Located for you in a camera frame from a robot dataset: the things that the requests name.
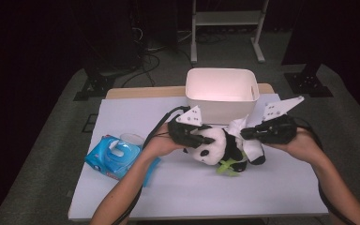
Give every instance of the person's right hand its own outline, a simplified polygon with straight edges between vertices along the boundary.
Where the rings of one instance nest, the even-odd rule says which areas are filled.
[[[267,144],[268,146],[283,150],[292,157],[303,160],[310,164],[319,162],[321,158],[325,158],[322,149],[315,143],[311,133],[303,128],[297,129],[297,134],[287,144]]]

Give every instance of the white plastic bin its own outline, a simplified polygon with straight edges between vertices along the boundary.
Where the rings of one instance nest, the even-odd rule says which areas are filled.
[[[228,125],[252,113],[259,99],[254,73],[239,68],[194,68],[187,74],[187,103],[199,105],[205,124]]]

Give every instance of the stuffed animal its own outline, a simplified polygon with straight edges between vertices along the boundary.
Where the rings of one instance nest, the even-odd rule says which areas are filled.
[[[194,159],[207,165],[217,165],[217,173],[235,176],[244,171],[248,162],[261,165],[265,162],[262,145],[257,140],[246,141],[240,130],[246,127],[246,118],[232,121],[228,127],[205,127],[195,129],[191,133],[196,136],[210,138],[211,143],[202,143],[196,148],[187,148],[185,152]]]

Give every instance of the dark background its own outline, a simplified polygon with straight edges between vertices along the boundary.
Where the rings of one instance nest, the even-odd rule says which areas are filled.
[[[190,0],[123,2],[0,0],[0,204],[61,92],[85,60],[97,58],[97,65],[104,64],[101,54],[112,59],[111,68],[133,68],[139,52],[128,39],[131,25],[171,44],[173,31],[190,28]],[[259,9],[262,2],[201,0],[198,10]],[[106,11],[91,11],[90,4]],[[104,21],[101,16],[110,10],[116,13]],[[116,42],[107,42],[107,36],[124,29]],[[360,1],[271,1],[263,30],[292,30],[283,64],[319,58],[360,103]]]

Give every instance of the white metal stand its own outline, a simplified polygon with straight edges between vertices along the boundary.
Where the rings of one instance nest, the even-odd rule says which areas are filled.
[[[257,25],[256,37],[252,37],[251,42],[259,63],[264,63],[265,59],[259,46],[259,39],[263,28],[268,1],[269,0],[264,0],[262,10],[197,12],[197,0],[193,0],[191,63],[197,63],[197,43],[195,36],[196,27],[199,25]]]

